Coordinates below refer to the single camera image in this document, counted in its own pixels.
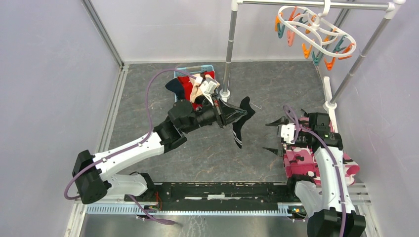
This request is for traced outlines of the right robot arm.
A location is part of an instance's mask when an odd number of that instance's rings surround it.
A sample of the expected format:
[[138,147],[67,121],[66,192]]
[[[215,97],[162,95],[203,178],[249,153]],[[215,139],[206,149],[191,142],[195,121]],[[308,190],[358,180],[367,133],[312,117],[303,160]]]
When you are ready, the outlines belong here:
[[286,197],[301,201],[309,237],[359,237],[366,219],[357,214],[348,186],[359,166],[343,151],[343,141],[325,113],[281,117],[278,129],[288,178]]

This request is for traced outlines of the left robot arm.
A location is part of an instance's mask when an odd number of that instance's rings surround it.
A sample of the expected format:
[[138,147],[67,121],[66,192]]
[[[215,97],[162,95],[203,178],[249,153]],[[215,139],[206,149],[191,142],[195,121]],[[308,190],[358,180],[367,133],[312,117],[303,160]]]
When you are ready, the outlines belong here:
[[83,204],[95,203],[106,196],[133,195],[143,201],[155,196],[155,187],[147,173],[119,175],[121,170],[147,158],[168,153],[187,141],[186,133],[217,123],[221,128],[243,121],[250,113],[250,98],[239,107],[215,100],[194,110],[187,100],[178,100],[166,119],[150,133],[109,151],[91,154],[89,150],[77,156],[71,184],[77,187]]

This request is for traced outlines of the white clip hanger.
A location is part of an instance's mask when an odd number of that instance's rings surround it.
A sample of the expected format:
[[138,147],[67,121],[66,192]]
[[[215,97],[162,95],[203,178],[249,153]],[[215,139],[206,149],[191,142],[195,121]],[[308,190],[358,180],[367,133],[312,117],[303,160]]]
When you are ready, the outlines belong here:
[[[324,1],[323,9],[319,13],[303,6],[282,6],[277,15],[280,18],[281,25],[286,26],[283,37],[287,40],[287,30],[292,30],[295,32],[295,38],[300,37],[304,40],[304,43],[313,45],[312,51],[316,49],[322,51],[325,56],[336,57],[337,59],[352,55],[356,49],[356,41],[350,34],[325,19],[330,8],[330,0]],[[344,50],[333,53],[335,45],[343,35],[347,35],[347,37],[341,47],[348,47],[350,43],[355,45],[348,53],[343,54]]]

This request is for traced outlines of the pink camouflage bag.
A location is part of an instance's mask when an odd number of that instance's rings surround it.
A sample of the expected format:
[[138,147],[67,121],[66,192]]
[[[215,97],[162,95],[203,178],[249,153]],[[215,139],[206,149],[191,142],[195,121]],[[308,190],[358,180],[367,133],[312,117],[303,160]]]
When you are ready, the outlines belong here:
[[[343,141],[340,134],[336,133],[332,126],[330,116],[325,113],[308,113],[298,119],[298,124],[303,127],[301,131],[311,131],[319,136],[331,151],[337,151],[335,158],[342,163],[343,176],[346,184],[355,183],[355,174],[360,170],[359,165],[343,151]],[[320,156],[316,155],[323,144],[311,134],[313,139],[310,148],[294,148],[285,150],[283,148],[283,164],[288,178],[293,175],[305,175],[310,177],[316,185],[321,185]]]

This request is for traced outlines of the black white-striped sock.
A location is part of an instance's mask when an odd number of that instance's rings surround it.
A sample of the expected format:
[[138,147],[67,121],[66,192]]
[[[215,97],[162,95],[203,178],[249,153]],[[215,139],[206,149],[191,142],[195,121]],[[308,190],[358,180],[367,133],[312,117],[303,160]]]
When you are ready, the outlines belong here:
[[242,133],[241,133],[242,127],[255,114],[255,110],[251,107],[250,101],[251,101],[250,100],[250,97],[248,97],[248,96],[245,97],[241,101],[240,108],[243,109],[243,110],[245,110],[247,112],[247,114],[244,115],[244,116],[242,116],[236,122],[232,123],[233,124],[234,141],[235,141],[236,145],[239,147],[239,149],[241,149],[242,146],[243,146],[243,143],[242,143]]

